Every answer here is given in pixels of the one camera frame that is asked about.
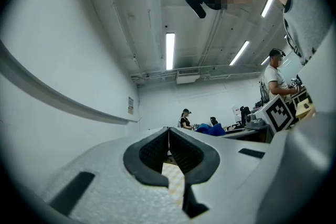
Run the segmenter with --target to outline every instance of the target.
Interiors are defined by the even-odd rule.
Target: air vent
[[[195,75],[195,74],[199,74],[200,70],[198,68],[194,68],[194,69],[181,69],[178,71],[178,75],[179,76],[184,76],[184,75]]]
[[[181,69],[177,71],[177,84],[193,83],[201,76],[199,68]]]

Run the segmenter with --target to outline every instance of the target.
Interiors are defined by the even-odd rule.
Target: white wall
[[[90,0],[12,0],[0,37],[29,72],[88,107],[137,121],[137,89],[118,64]]]
[[[139,119],[137,105],[128,114],[128,97],[139,103],[137,88],[94,11],[90,0],[11,0],[4,16],[0,145],[31,189],[85,150],[139,126],[127,126]]]
[[[183,109],[189,109],[192,124],[210,124],[216,117],[223,126],[235,123],[232,106],[248,106],[260,101],[258,79],[211,80],[190,84],[176,82],[148,85],[139,89],[141,131],[177,126]]]

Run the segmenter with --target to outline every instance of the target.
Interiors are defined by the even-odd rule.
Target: ceiling pipe
[[[239,66],[243,66],[243,67],[259,67],[260,65],[257,65],[256,63],[245,63],[243,65],[234,65],[234,67],[239,67]],[[227,67],[227,68],[232,68],[232,66],[230,65],[216,65],[216,66],[202,66],[202,67],[183,67],[183,68],[174,68],[169,70],[168,72],[172,72],[172,71],[177,71],[177,70],[185,70],[185,69],[217,69],[217,68],[222,68],[222,67]],[[156,70],[156,71],[148,71],[145,72],[144,74],[151,74],[151,73],[166,73],[167,71],[161,71],[161,70]]]
[[[201,76],[204,80],[214,80],[214,79],[228,79],[228,78],[243,78],[243,77],[250,77],[250,76],[257,76],[261,74],[261,72],[252,72],[252,73],[242,73],[242,74],[224,74],[219,76]]]

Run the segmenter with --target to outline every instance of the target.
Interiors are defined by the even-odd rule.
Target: black slot
[[[68,216],[86,189],[94,179],[94,174],[88,172],[79,173],[61,192],[49,203],[49,205],[61,214]]]
[[[252,157],[256,157],[256,158],[263,158],[265,152],[261,152],[261,151],[254,151],[254,150],[249,150],[248,148],[242,148],[240,151],[238,151],[239,153],[245,154],[245,155],[249,155]]]

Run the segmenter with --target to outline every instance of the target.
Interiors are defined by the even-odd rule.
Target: ceiling light
[[[166,34],[166,69],[173,69],[175,34]]]
[[[262,65],[269,59],[269,56],[261,63]]]
[[[244,45],[242,46],[242,48],[240,49],[240,51],[237,53],[236,57],[232,60],[232,62],[230,63],[230,66],[232,66],[240,57],[240,55],[243,53],[243,51],[246,49],[247,45],[250,43],[250,41],[246,41],[244,42]]]
[[[264,10],[263,10],[263,12],[261,13],[262,17],[265,17],[265,16],[266,16],[266,14],[267,14],[267,12],[268,12],[268,10],[269,10],[271,4],[272,4],[272,1],[273,1],[273,0],[267,0],[267,3],[266,3],[266,5],[265,5],[265,7],[264,7]]]

